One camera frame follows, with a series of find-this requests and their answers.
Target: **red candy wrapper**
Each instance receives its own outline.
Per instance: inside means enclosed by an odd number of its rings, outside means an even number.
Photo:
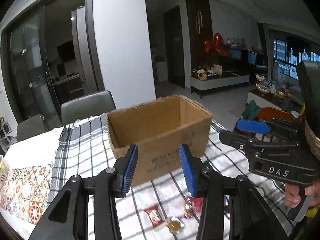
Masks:
[[[158,206],[155,205],[153,207],[144,209],[144,212],[146,212],[150,218],[150,221],[152,223],[152,228],[156,228],[157,226],[161,225],[164,220],[162,219],[160,212],[158,210]]]
[[[195,213],[200,213],[202,210],[203,197],[193,199],[193,211]]]

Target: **green cloth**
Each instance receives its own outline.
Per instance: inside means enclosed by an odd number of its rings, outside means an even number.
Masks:
[[[249,104],[247,104],[247,107],[245,108],[245,110],[242,112],[240,118],[247,119],[247,120],[254,120],[260,111],[261,111],[261,107],[257,106],[254,100],[251,100]]]

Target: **plaid tablecloth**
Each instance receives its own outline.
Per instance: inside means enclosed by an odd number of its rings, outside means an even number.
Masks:
[[[49,203],[72,175],[79,174],[82,178],[95,176],[108,166],[113,166],[116,161],[109,145],[104,114],[71,126],[65,128],[60,137],[53,166]],[[219,141],[219,133],[223,129],[212,120],[202,161],[208,160],[211,166],[224,176],[235,178],[239,174],[247,175],[276,214],[287,234],[291,233],[294,225],[286,216],[284,185],[249,173],[249,164],[244,153]],[[181,169],[131,188],[124,199],[116,200],[122,239],[196,239],[200,214],[190,220],[183,218],[184,198],[188,195]],[[93,201],[91,196],[88,213],[89,239],[94,239]],[[159,205],[165,218],[180,218],[186,225],[183,231],[177,235],[169,233],[167,228],[154,232],[144,212],[145,208],[153,205]],[[229,238],[229,220],[229,214],[225,213],[224,239]]]

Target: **floor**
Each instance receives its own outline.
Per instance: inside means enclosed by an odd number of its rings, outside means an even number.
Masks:
[[[168,81],[158,82],[155,85],[156,97],[170,95],[184,95],[202,104],[213,114],[214,120],[228,130],[233,130],[236,121],[245,109],[249,90],[254,89],[254,85],[241,86],[216,93],[204,95],[202,99],[197,93],[192,93],[189,88],[183,89]]]

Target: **cardboard box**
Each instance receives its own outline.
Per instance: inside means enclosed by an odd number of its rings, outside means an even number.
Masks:
[[[133,178],[138,185],[180,168],[179,145],[187,143],[201,157],[208,143],[212,114],[184,96],[170,96],[107,114],[109,142],[115,158],[131,143],[139,157]]]

